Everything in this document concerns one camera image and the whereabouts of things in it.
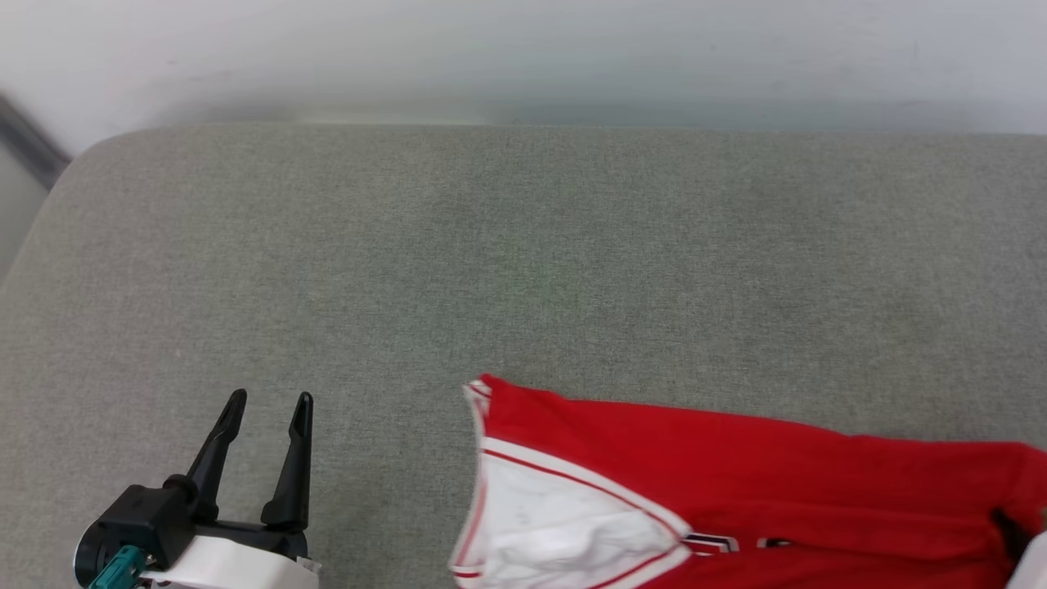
gray fabric surface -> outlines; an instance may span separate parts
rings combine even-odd
[[[0,576],[250,391],[255,520],[316,398],[325,589],[450,587],[490,371],[576,398],[1047,446],[1047,139],[214,126],[77,159],[0,290]]]

cable connector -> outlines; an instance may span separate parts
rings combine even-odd
[[[136,546],[125,546],[87,589],[134,589],[146,570],[146,553]]]

